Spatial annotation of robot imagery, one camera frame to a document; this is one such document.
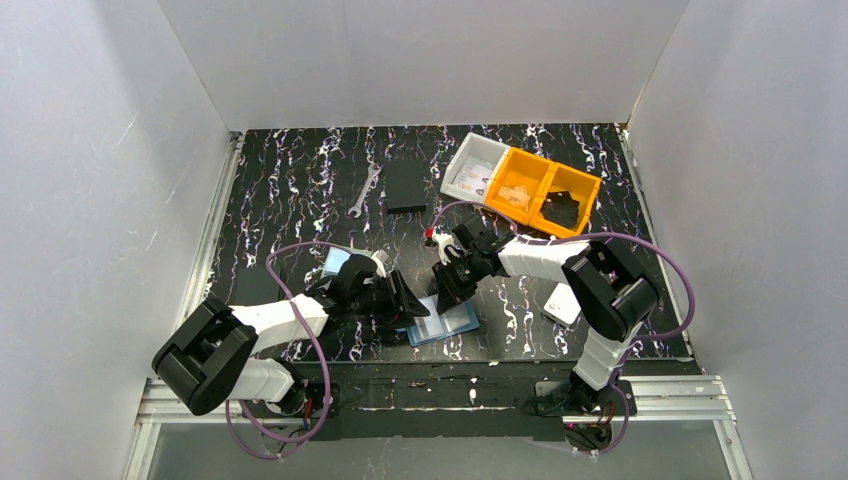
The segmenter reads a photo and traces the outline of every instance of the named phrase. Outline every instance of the table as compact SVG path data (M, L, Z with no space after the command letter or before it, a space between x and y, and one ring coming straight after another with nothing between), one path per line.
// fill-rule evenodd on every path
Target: table
M228 303L248 293L253 294L251 301L274 301L277 290L270 277L264 287L255 287L265 257L288 244L322 240L383 249L389 253L388 263L401 270L416 295L435 293L430 269L438 255L422 247L421 237L434 212L453 200L439 193L441 175L468 132L600 176L603 183L586 231L615 231L651 240L612 124L251 130L245 135L208 290ZM362 216L348 218L346 212L365 181L369 162L400 159L417 159L426 167L428 210L387 215L380 180L369 193ZM456 208L445 216L444 225L449 229L472 213L471 207ZM641 248L636 253L665 286L656 257ZM325 254L323 248L301 249L278 264L294 292L317 278ZM529 277L487 278L472 300L481 327L419 348L411 347L405 334L380 335L367 318L326 332L322 347L336 362L574 360L582 352L587 325L579 318L564 327L541 314L554 285ZM648 323L643 333L678 325L667 292ZM637 350L634 357L690 356L681 337L637 345ZM288 360L316 358L308 341L281 346L271 354Z

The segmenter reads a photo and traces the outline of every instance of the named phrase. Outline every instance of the white box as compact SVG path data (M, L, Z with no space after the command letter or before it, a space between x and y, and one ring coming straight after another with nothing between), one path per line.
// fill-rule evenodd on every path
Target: white box
M460 200L483 202L509 148L509 145L469 133L445 170L441 192Z

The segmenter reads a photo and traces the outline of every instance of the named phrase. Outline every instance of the marble tabletop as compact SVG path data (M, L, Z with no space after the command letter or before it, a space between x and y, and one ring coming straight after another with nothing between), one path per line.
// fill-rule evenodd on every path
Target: marble tabletop
M615 231L650 240L612 124L251 130L245 136L207 291L234 303L238 288L254 288L255 280L248 283L242 279L261 275L256 269L264 271L265 257L271 251L321 240L370 251L383 249L389 254L389 266L400 269L417 296L435 293L431 267L438 255L434 249L422 247L421 237L434 212L454 200L439 193L439 186L445 167L468 132L601 177L586 232ZM366 198L362 215L357 219L346 215L365 181L369 163L411 159L424 167L426 212L388 215L383 205L385 185L379 179ZM447 230L472 213L468 206L455 208L445 215L443 225ZM496 226L506 228L502 221ZM531 229L525 231L534 234ZM656 257L641 248L635 251L665 285ZM289 287L301 292L317 279L325 255L324 248L305 248L285 256L277 266ZM270 276L267 282L259 289L265 292L260 297L274 301L277 289ZM406 334L378 331L369 318L333 322L321 335L321 344L333 361L573 360L582 352L587 325L578 318L564 327L542 315L554 286L551 281L529 277L487 278L472 300L480 328L417 348L409 345ZM645 332L667 331L678 324L666 292L648 323ZM640 344L636 349L635 357L689 356L681 337ZM308 341L277 347L270 354L290 360L315 359Z

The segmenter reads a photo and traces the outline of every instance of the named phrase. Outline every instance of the wall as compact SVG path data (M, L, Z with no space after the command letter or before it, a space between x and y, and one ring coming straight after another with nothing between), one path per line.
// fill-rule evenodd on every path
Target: wall
M0 8L0 477L120 478L229 135L155 0Z
M694 0L631 123L757 478L848 467L848 5Z
M230 130L624 122L688 0L160 0Z

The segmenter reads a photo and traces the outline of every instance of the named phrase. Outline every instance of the orange storage bin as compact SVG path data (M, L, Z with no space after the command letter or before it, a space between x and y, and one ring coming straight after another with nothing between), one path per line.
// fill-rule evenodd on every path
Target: orange storage bin
M495 173L485 203L518 223L566 238L579 235L586 228L600 187L601 179L594 175L510 148ZM558 223L552 213L551 218L545 217L555 200L572 206L579 203L576 215L569 217L573 221Z
M600 188L600 178L566 165L554 163L554 171L550 177L550 183L543 187L541 194L543 198L540 208L535 210L535 214L530 218L528 225L560 238L580 235L583 229L586 228L586 224L589 223L589 217L592 215L592 207L595 205L595 198L598 196L598 190ZM548 194L565 194L566 192L574 201L579 202L574 224L560 225L546 219L545 202Z
M530 219L542 206L542 188L551 173L550 160L532 153L510 148L501 168L495 173L492 186L486 195L489 205L518 223L530 224Z

